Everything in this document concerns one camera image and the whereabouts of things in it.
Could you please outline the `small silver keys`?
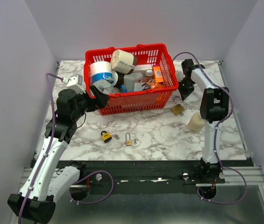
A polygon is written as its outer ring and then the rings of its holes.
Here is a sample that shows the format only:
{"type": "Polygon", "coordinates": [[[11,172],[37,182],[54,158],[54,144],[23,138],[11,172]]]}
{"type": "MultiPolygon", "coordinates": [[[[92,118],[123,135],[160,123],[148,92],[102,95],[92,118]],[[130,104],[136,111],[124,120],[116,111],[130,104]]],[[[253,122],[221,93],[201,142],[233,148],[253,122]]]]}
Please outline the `small silver keys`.
{"type": "Polygon", "coordinates": [[[117,134],[112,135],[112,137],[115,138],[116,140],[120,139],[120,137],[117,134]]]}

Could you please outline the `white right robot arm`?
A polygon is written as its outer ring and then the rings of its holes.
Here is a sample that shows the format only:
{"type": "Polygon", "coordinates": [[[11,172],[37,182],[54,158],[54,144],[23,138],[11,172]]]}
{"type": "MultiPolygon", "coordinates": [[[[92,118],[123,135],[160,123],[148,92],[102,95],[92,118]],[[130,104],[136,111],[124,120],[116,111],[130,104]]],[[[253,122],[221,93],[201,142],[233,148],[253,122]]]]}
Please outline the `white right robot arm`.
{"type": "Polygon", "coordinates": [[[184,78],[178,91],[184,101],[194,91],[196,84],[202,91],[200,116],[205,124],[205,144],[200,165],[196,171],[198,179],[207,183],[219,176],[222,167],[219,160],[219,145],[222,123],[229,113],[229,89],[220,87],[204,74],[204,67],[194,64],[192,59],[182,63],[184,78]]]}

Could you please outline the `large brass padlock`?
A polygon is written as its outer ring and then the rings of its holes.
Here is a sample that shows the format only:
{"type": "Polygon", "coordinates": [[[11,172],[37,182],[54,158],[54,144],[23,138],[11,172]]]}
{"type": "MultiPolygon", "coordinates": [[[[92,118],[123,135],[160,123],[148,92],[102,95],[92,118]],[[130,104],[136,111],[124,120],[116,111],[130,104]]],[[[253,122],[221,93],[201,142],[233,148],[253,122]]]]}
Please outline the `large brass padlock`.
{"type": "Polygon", "coordinates": [[[175,105],[174,107],[171,108],[171,111],[172,111],[176,116],[178,116],[178,115],[183,116],[183,113],[184,113],[184,111],[185,111],[185,108],[184,108],[181,104],[179,104],[179,103],[177,102],[177,100],[176,100],[177,98],[178,98],[178,99],[181,99],[181,98],[178,97],[178,96],[174,96],[174,97],[173,97],[173,101],[176,103],[176,105],[175,105]]]}

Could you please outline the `small brass padlock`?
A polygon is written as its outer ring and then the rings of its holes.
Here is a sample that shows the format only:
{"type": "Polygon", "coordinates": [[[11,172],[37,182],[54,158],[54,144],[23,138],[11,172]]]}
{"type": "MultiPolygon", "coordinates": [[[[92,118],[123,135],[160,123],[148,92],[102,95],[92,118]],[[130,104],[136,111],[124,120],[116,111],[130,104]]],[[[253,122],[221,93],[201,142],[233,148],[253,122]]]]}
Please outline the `small brass padlock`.
{"type": "Polygon", "coordinates": [[[130,133],[125,134],[125,145],[131,146],[132,145],[132,139],[130,133]]]}

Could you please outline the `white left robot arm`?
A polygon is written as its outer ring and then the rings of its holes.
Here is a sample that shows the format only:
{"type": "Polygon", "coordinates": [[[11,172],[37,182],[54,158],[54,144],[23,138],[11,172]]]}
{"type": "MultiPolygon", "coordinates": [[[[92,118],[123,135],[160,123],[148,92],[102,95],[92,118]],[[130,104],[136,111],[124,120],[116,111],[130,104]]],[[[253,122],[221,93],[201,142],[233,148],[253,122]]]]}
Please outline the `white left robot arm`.
{"type": "Polygon", "coordinates": [[[56,208],[57,201],[70,188],[82,184],[86,172],[82,166],[70,165],[55,179],[55,168],[77,130],[77,121],[86,113],[106,107],[109,96],[101,93],[94,85],[90,87],[94,97],[87,92],[77,93],[73,89],[59,92],[57,109],[47,124],[42,151],[19,193],[11,194],[8,205],[22,219],[47,224],[56,208]]]}

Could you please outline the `yellow padlock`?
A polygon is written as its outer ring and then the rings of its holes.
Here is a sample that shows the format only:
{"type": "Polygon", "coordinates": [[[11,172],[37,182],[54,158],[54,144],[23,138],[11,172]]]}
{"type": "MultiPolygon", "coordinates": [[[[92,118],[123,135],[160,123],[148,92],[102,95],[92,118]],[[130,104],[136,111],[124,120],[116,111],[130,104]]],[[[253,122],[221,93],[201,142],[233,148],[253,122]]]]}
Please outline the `yellow padlock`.
{"type": "Polygon", "coordinates": [[[104,143],[108,143],[112,140],[112,135],[107,131],[102,131],[101,137],[102,137],[104,143]]]}

